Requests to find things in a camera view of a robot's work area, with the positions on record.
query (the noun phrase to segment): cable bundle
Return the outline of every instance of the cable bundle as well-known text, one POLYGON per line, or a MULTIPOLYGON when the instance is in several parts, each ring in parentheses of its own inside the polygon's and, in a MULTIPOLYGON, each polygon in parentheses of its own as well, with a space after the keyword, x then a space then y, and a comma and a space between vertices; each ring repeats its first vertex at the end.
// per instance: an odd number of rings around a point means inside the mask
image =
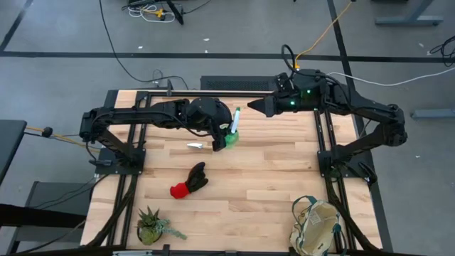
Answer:
POLYGON ((451 38, 447 39, 445 42, 442 44, 436 46, 435 48, 430 50, 431 54, 440 52, 442 55, 442 60, 444 61, 444 65, 446 67, 450 67, 454 64, 455 61, 455 47, 452 48, 451 53, 446 53, 446 47, 449 45, 451 42, 455 41, 455 36, 452 36, 451 38))
POLYGON ((156 21, 146 18, 144 14, 154 14, 155 11, 158 11, 158 7, 154 4, 149 4, 144 7, 128 7, 128 14, 133 18, 142 17, 147 22, 157 22, 157 23, 171 23, 176 20, 176 16, 171 12, 163 12, 163 15, 171 15, 173 18, 170 21, 156 21))

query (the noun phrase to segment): power cord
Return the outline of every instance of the power cord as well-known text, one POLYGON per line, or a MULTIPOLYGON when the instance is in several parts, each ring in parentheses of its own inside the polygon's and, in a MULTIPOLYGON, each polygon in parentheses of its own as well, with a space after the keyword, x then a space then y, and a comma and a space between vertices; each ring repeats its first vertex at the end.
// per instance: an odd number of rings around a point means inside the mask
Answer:
POLYGON ((380 86, 391 87, 391 86, 403 85, 405 83, 413 82, 415 80, 419 80, 419 79, 422 79, 422 78, 430 78, 430 77, 442 75, 442 74, 448 73, 448 72, 450 72, 452 70, 455 70, 455 68, 451 68, 451 69, 448 69, 448 70, 445 70, 445 71, 442 71, 442 72, 439 72, 439 73, 435 73, 435 74, 422 75, 422 76, 419 76, 417 78, 412 78, 412 79, 409 79, 409 80, 406 80, 406 81, 403 81, 403 82, 397 82, 397 83, 393 83, 393 84, 382 84, 382 83, 378 83, 378 82, 371 82, 371 81, 368 81, 368 80, 364 80, 362 78, 356 78, 356 77, 353 77, 351 75, 346 75, 346 74, 338 73, 338 72, 332 72, 332 73, 329 73, 327 75, 342 75, 344 77, 352 78, 354 80, 361 81, 361 82, 366 82, 366 83, 369 83, 369 84, 372 84, 372 85, 380 85, 380 86))
MULTIPOLYGON (((37 128, 37 127, 26 127, 26 129, 29 129, 29 130, 32 130, 32 131, 41 132, 41 134, 34 134, 34 133, 30 133, 30 132, 24 132, 24 134, 27 134, 27 135, 30 135, 30 136, 42 137, 42 138, 46 138, 46 139, 54 139, 54 140, 57 140, 59 142, 66 142, 66 143, 78 145, 78 146, 81 146, 81 147, 85 147, 84 144, 82 144, 80 142, 77 142, 77 141, 75 141, 73 139, 67 138, 64 135, 54 134, 53 133, 53 129, 50 128, 50 127, 46 127, 45 129, 41 129, 41 128, 37 128)), ((94 146, 90 146, 90 151, 93 152, 93 153, 99 153, 100 149, 97 148, 97 147, 94 147, 94 146)))
MULTIPOLYGON (((154 79, 155 80, 155 72, 158 72, 160 74, 161 77, 164 76, 163 72, 161 72, 161 70, 159 69, 155 69, 152 73, 151 73, 151 79, 154 79)), ((157 80, 155 82, 153 82, 154 84, 156 84, 157 87, 159 87, 159 83, 160 83, 160 80, 157 80)))
POLYGON ((47 203, 53 203, 53 202, 56 202, 56 201, 59 201, 60 199, 64 198, 66 195, 69 195, 71 193, 75 193, 75 192, 78 192, 79 190, 81 190, 83 187, 85 187, 85 185, 89 184, 91 181, 93 181, 95 179, 95 177, 91 178, 89 181, 87 181, 86 183, 84 183, 81 187, 79 187, 78 189, 75 189, 73 191, 68 191, 66 193, 64 193, 61 197, 57 198, 57 199, 54 199, 54 200, 51 200, 51 201, 47 201, 47 202, 44 202, 44 203, 41 203, 37 206, 29 206, 29 208, 39 208, 47 203))
POLYGON ((193 9, 193 10, 191 10, 191 11, 182 11, 182 15, 185 15, 185 14, 190 14, 190 13, 192 13, 192 12, 194 12, 194 11, 198 10, 199 8, 201 8, 201 7, 205 6, 206 4, 210 3, 211 1, 212 1, 212 0, 208 0, 208 1, 206 1, 204 4, 201 4, 200 6, 198 6, 198 7, 194 8, 194 9, 193 9))
POLYGON ((120 61, 119 57, 117 56, 117 53, 115 52, 115 49, 114 49, 114 44, 112 43, 112 39, 111 39, 111 35, 109 34, 109 30, 107 29, 107 26, 106 26, 106 21, 105 21, 105 15, 104 15, 104 12, 103 12, 103 9, 102 9, 102 2, 101 0, 98 0, 98 3, 100 4, 100 12, 101 12, 101 19, 102 19, 102 24, 106 30, 106 34, 107 34, 107 38, 109 39, 109 44, 111 45, 111 49, 112 49, 112 53, 114 54, 114 57, 115 57, 115 60, 117 60, 117 62, 120 64, 120 66, 122 67, 122 69, 134 80, 136 80, 137 82, 155 82, 155 81, 159 81, 159 80, 163 80, 163 79, 171 79, 171 78, 178 78, 178 79, 181 79, 183 81, 183 83, 185 84, 186 86, 186 89, 188 90, 188 85, 186 84, 185 80, 180 77, 180 76, 177 76, 177 75, 170 75, 170 76, 166 76, 166 77, 162 77, 162 78, 157 78, 157 79, 151 79, 151 80, 141 80, 141 79, 138 79, 136 77, 134 77, 122 64, 122 62, 120 61))
POLYGON ((92 154, 92 152, 89 149, 88 142, 85 142, 85 149, 87 150, 88 154, 93 158, 93 161, 97 161, 97 158, 92 154))
POLYGON ((451 38, 447 39, 442 44, 431 49, 429 52, 431 54, 440 52, 442 55, 442 60, 444 61, 444 65, 446 67, 450 67, 454 64, 454 61, 455 61, 455 47, 452 49, 452 52, 449 54, 446 53, 446 47, 454 41, 455 41, 455 36, 452 36, 451 38))
POLYGON ((297 57, 295 58, 295 65, 294 65, 295 68, 300 68, 299 64, 297 63, 297 60, 300 58, 300 56, 309 53, 311 50, 313 50, 318 45, 318 43, 322 40, 322 38, 327 34, 328 30, 335 24, 335 22, 338 21, 339 18, 342 17, 342 15, 349 9, 349 7, 352 3, 353 3, 352 1, 349 1, 349 4, 344 8, 344 10, 342 10, 340 15, 338 15, 338 17, 336 17, 336 19, 334 19, 330 25, 328 25, 326 30, 322 33, 321 36, 319 36, 319 38, 316 40, 316 42, 314 42, 314 44, 310 48, 308 48, 308 50, 304 50, 303 52, 301 52, 297 55, 297 57))
POLYGON ((97 180, 97 182, 95 182, 95 183, 93 184, 93 186, 91 186, 91 187, 89 187, 89 188, 86 188, 86 189, 84 189, 83 191, 81 191, 81 192, 79 192, 79 193, 76 193, 76 194, 70 196, 69 198, 66 198, 66 199, 63 200, 63 201, 60 201, 60 202, 57 202, 57 203, 53 203, 53 204, 50 204, 49 206, 43 207, 43 208, 41 208, 40 210, 45 210, 45 209, 47 209, 47 208, 49 208, 49 207, 59 205, 59 204, 61 204, 61 203, 64 203, 64 202, 66 202, 66 201, 68 201, 68 200, 70 200, 70 199, 76 197, 76 196, 79 196, 80 194, 82 194, 82 193, 84 193, 84 192, 86 192, 86 191, 89 191, 90 189, 93 189, 99 182, 101 182, 102 180, 104 180, 104 179, 105 179, 106 177, 108 177, 108 176, 109 176, 109 174, 104 175, 104 176, 101 177, 99 180, 97 180))
POLYGON ((63 238, 65 238, 65 237, 69 236, 70 234, 72 234, 73 232, 75 232, 81 225, 84 225, 84 223, 85 223, 85 220, 83 220, 81 223, 77 224, 77 226, 75 226, 70 232, 68 232, 68 233, 66 233, 66 234, 64 234, 64 235, 61 235, 60 237, 58 237, 58 238, 56 238, 56 239, 54 239, 54 240, 51 240, 51 241, 46 242, 46 243, 44 243, 44 244, 42 244, 42 245, 39 245, 39 246, 37 246, 37 247, 33 247, 33 248, 31 248, 31 249, 24 250, 24 251, 22 251, 22 252, 17 252, 17 253, 33 252, 33 251, 35 251, 35 250, 41 249, 41 248, 43 248, 43 247, 46 247, 46 246, 50 245, 51 243, 57 242, 57 241, 59 241, 59 240, 62 240, 63 238))

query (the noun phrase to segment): black cable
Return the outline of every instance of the black cable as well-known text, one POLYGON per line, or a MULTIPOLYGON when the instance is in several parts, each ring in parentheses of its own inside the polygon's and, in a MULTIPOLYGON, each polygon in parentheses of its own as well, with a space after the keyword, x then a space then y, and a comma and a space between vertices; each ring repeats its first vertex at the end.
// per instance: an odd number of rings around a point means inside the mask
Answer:
POLYGON ((356 110, 361 110, 361 109, 370 109, 370 110, 377 110, 377 111, 382 111, 382 112, 388 112, 388 113, 393 113, 393 111, 391 110, 382 110, 382 109, 378 109, 378 108, 375 108, 375 107, 357 107, 357 108, 353 108, 352 106, 352 103, 351 103, 351 98, 347 96, 346 92, 344 91, 343 89, 343 86, 341 84, 340 81, 338 81, 337 79, 331 77, 330 75, 322 75, 322 74, 308 74, 308 73, 303 73, 301 72, 300 70, 297 70, 295 68, 295 57, 294 57, 294 53, 292 52, 291 48, 284 44, 282 45, 282 60, 284 61, 284 63, 286 64, 286 66, 288 67, 288 69, 290 69, 292 71, 291 73, 291 77, 289 77, 289 79, 291 79, 295 73, 299 74, 299 75, 304 75, 304 76, 309 76, 309 77, 321 77, 321 78, 325 78, 327 79, 327 81, 329 81, 331 84, 330 85, 337 85, 340 87, 340 90, 341 92, 343 93, 343 96, 345 97, 346 99, 346 105, 348 106, 348 109, 350 111, 356 111, 356 110), (290 53, 291 53, 291 57, 292 57, 292 66, 291 64, 289 64, 289 61, 287 60, 286 58, 286 55, 284 54, 284 49, 287 49, 290 53))
POLYGON ((31 136, 37 136, 37 137, 42 137, 41 135, 39 134, 33 134, 31 132, 23 132, 24 134, 27 134, 27 135, 31 135, 31 136))
POLYGON ((27 253, 27 252, 33 252, 34 250, 38 250, 38 249, 41 249, 43 247, 46 247, 48 245, 50 245, 51 243, 54 243, 54 242, 57 242, 59 240, 62 240, 63 238, 65 238, 66 236, 70 235, 71 233, 75 232, 81 225, 83 225, 85 223, 85 220, 83 220, 81 223, 77 224, 77 226, 75 226, 70 232, 64 234, 64 235, 61 235, 60 237, 56 238, 56 239, 53 239, 49 242, 46 242, 42 245, 39 245, 37 247, 33 247, 31 249, 28 249, 28 250, 24 250, 22 252, 17 252, 17 253, 27 253))
POLYGON ((446 47, 447 47, 447 45, 449 45, 450 43, 452 43, 454 41, 455 41, 455 36, 452 36, 451 38, 447 39, 442 44, 440 44, 440 45, 434 47, 433 49, 431 49, 429 52, 431 54, 440 52, 441 55, 442 55, 442 60, 444 61, 444 65, 446 67, 450 67, 455 62, 455 47, 452 49, 451 53, 446 53, 446 47))
POLYGON ((203 7, 203 6, 205 6, 206 4, 210 3, 211 1, 212 1, 212 0, 208 0, 208 1, 206 1, 204 4, 201 4, 200 6, 194 8, 194 9, 191 10, 191 11, 182 11, 182 15, 190 14, 190 13, 196 11, 197 9, 199 9, 199 8, 201 8, 201 7, 203 7))
POLYGON ((73 191, 68 191, 66 193, 64 193, 61 197, 57 198, 57 199, 54 199, 54 200, 51 200, 51 201, 47 201, 47 202, 44 202, 44 203, 41 203, 37 206, 29 206, 28 208, 38 208, 38 207, 41 207, 42 205, 45 205, 47 203, 52 203, 52 202, 56 202, 56 201, 59 201, 60 199, 64 198, 66 195, 68 194, 71 194, 71 193, 74 193, 74 192, 78 192, 79 190, 81 190, 83 187, 85 187, 85 185, 89 184, 91 181, 93 181, 95 179, 95 177, 91 178, 89 181, 87 181, 86 183, 84 183, 81 187, 79 187, 78 189, 75 189, 73 191))
POLYGON ((46 206, 46 207, 44 207, 44 208, 41 208, 40 210, 45 210, 45 209, 47 209, 47 208, 49 208, 49 207, 59 205, 59 204, 61 204, 61 203, 64 203, 64 202, 70 200, 71 198, 74 198, 74 197, 76 197, 76 196, 79 196, 80 194, 82 194, 82 193, 84 193, 84 192, 86 192, 86 191, 89 191, 90 189, 93 189, 99 182, 101 182, 103 179, 105 179, 105 178, 108 177, 108 176, 109 176, 109 174, 106 174, 106 175, 104 175, 103 177, 101 177, 97 182, 95 182, 95 183, 93 184, 93 186, 91 186, 91 187, 89 187, 89 188, 87 188, 87 189, 85 189, 85 190, 83 190, 83 191, 81 191, 81 192, 79 192, 79 193, 76 193, 76 194, 70 196, 69 198, 66 198, 66 199, 63 200, 63 201, 60 201, 60 202, 57 202, 57 203, 53 203, 53 204, 51 204, 51 205, 49 205, 49 206, 46 206))
POLYGON ((93 160, 96 162, 96 161, 97 161, 97 158, 92 154, 92 152, 91 152, 90 149, 88 148, 88 141, 85 142, 85 149, 87 150, 88 154, 93 158, 93 160))
POLYGON ((151 79, 151 80, 140 80, 138 78, 135 78, 122 64, 122 62, 120 61, 119 57, 117 56, 117 53, 115 52, 115 49, 114 49, 114 44, 112 43, 112 39, 111 39, 111 35, 109 34, 109 31, 107 30, 107 26, 106 26, 106 21, 105 21, 105 15, 103 13, 103 10, 102 10, 102 3, 101 3, 101 0, 98 0, 98 2, 100 3, 100 11, 101 11, 101 19, 102 19, 102 24, 104 25, 105 27, 105 30, 106 30, 106 34, 107 34, 107 39, 109 39, 109 44, 111 45, 111 49, 112 49, 112 53, 114 54, 114 57, 115 57, 115 60, 117 60, 117 62, 120 64, 120 66, 123 68, 123 70, 131 77, 133 78, 134 80, 138 81, 138 82, 155 82, 155 81, 158 81, 158 80, 163 80, 163 79, 168 79, 168 78, 179 78, 183 81, 183 83, 185 84, 186 88, 188 89, 188 85, 186 84, 185 80, 180 77, 180 76, 177 76, 177 75, 170 75, 170 76, 166 76, 166 77, 163 77, 163 78, 159 78, 159 79, 151 79))
POLYGON ((359 138, 363 137, 362 134, 366 132, 367 126, 370 124, 371 119, 368 120, 368 122, 365 124, 365 126, 362 129, 362 132, 358 135, 359 138))
MULTIPOLYGON (((151 79, 155 80, 155 72, 156 72, 156 71, 158 71, 158 72, 160 73, 160 75, 161 75, 161 78, 160 78, 160 79, 162 79, 162 77, 163 77, 164 75, 163 75, 163 72, 162 72, 161 70, 159 70, 159 69, 155 69, 155 70, 151 73, 151 79)), ((156 81, 155 83, 156 83, 156 86, 159 87, 159 81, 156 81)))

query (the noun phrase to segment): stand leg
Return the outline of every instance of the stand leg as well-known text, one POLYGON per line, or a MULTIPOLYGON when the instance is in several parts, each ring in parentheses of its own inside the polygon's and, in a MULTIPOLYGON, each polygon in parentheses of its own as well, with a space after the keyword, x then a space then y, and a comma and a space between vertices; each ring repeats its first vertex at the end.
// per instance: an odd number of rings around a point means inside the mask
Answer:
POLYGON ((421 16, 432 2, 433 0, 422 0, 417 9, 406 17, 380 17, 375 19, 375 23, 383 26, 437 26, 444 18, 441 16, 421 16))
POLYGON ((414 120, 429 119, 429 118, 454 118, 455 109, 441 109, 441 110, 415 110, 411 117, 414 120))

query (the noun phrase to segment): red glove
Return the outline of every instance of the red glove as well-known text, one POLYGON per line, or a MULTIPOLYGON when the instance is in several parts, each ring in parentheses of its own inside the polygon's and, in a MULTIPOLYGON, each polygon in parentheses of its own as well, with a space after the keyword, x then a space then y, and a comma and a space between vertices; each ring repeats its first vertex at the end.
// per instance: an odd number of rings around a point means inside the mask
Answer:
POLYGON ((171 187, 171 196, 175 199, 184 198, 189 193, 204 187, 208 182, 208 179, 205 178, 204 166, 204 162, 196 164, 191 169, 186 182, 179 183, 176 186, 171 187))

